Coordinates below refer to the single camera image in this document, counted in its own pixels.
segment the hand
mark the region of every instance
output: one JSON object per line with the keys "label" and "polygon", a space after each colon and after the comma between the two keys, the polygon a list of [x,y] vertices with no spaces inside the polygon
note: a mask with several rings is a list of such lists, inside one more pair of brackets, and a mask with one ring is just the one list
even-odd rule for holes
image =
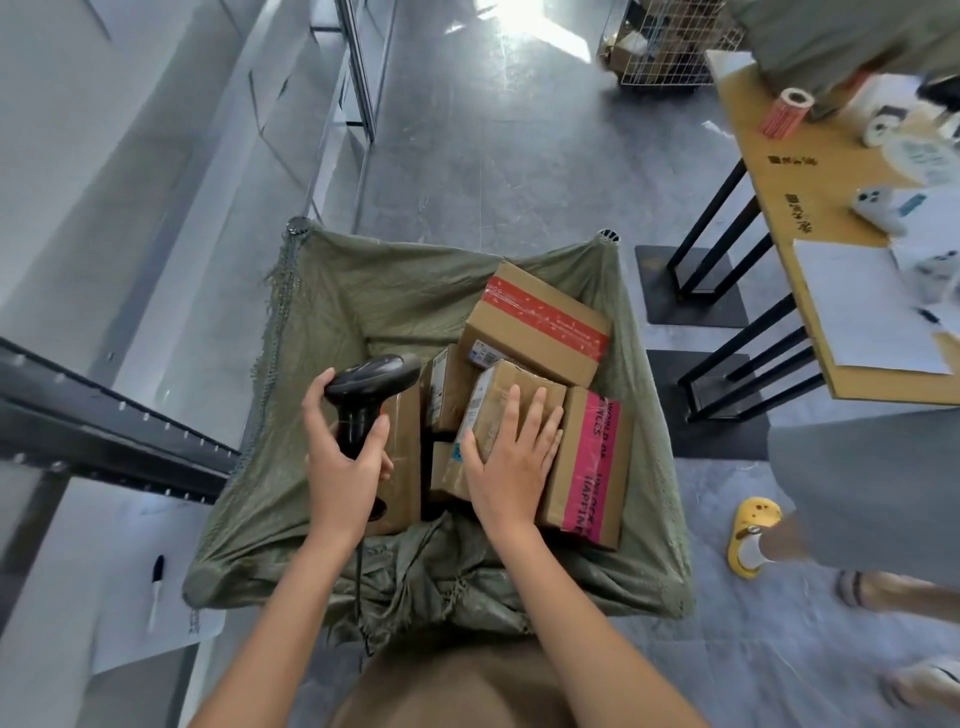
{"label": "hand", "polygon": [[562,407],[554,408],[540,431],[545,400],[546,390],[541,387],[517,437],[520,388],[510,388],[500,431],[486,465],[477,451],[473,430],[464,433],[460,447],[470,500],[494,548],[501,539],[534,524],[543,485],[564,434],[558,429],[564,415]]}
{"label": "hand", "polygon": [[320,402],[333,379],[327,369],[313,380],[303,398],[303,427],[309,451],[306,456],[310,485],[310,534],[313,542],[333,545],[346,560],[363,538],[367,518],[376,498],[376,484],[393,474],[394,464],[383,451],[390,434],[390,418],[380,415],[356,460],[340,452],[330,432]]}

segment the pink tape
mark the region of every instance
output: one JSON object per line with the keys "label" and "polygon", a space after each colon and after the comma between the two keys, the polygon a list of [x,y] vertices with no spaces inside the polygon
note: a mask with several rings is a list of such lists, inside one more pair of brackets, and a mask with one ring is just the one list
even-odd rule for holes
{"label": "pink tape", "polygon": [[564,509],[564,531],[600,540],[607,487],[620,423],[620,403],[587,393],[587,407],[577,459],[573,465],[570,493]]}

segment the gray shorts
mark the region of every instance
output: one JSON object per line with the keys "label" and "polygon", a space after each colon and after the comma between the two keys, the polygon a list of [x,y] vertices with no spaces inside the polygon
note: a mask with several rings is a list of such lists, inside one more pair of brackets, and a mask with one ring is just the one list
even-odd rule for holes
{"label": "gray shorts", "polygon": [[770,430],[816,561],[960,589],[960,409]]}

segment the sandal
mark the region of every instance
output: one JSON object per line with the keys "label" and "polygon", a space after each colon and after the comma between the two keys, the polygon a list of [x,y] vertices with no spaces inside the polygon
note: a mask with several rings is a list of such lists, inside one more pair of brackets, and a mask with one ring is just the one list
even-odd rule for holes
{"label": "sandal", "polygon": [[760,528],[777,525],[782,518],[780,507],[769,498],[749,497],[740,503],[733,517],[733,533],[727,545],[727,563],[733,573],[744,579],[756,578],[760,569],[747,569],[740,563],[740,542],[747,536],[759,533]]}

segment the tiled floor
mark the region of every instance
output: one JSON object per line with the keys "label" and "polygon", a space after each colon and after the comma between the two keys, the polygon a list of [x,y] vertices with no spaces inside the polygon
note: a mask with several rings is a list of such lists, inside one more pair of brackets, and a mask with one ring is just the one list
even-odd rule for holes
{"label": "tiled floor", "polygon": [[[654,100],[619,90],[589,57],[607,19],[605,0],[503,0],[502,9],[496,0],[477,3],[398,3],[359,232],[530,255],[613,228],[642,322],[633,246],[678,244],[738,158],[715,94],[707,88]],[[704,244],[749,199],[742,186]],[[764,232],[755,223],[734,259]],[[776,256],[767,255],[741,287],[752,317],[782,297]],[[796,326],[788,318],[756,344]],[[732,334],[640,328],[647,349],[710,351]],[[772,420],[789,425],[893,410],[835,402],[820,390],[776,410]],[[783,565],[752,582],[736,579],[724,557],[736,504],[753,495],[786,503],[769,466],[681,460],[677,470],[699,606],[685,621],[620,619],[618,626],[713,725],[953,724],[945,714],[889,710],[876,676],[960,652],[960,628],[857,614],[833,597],[833,572],[817,566]],[[317,712],[336,699],[331,691],[341,694],[349,684],[343,670],[355,670],[352,657],[340,648],[318,650],[292,724],[316,724]]]}

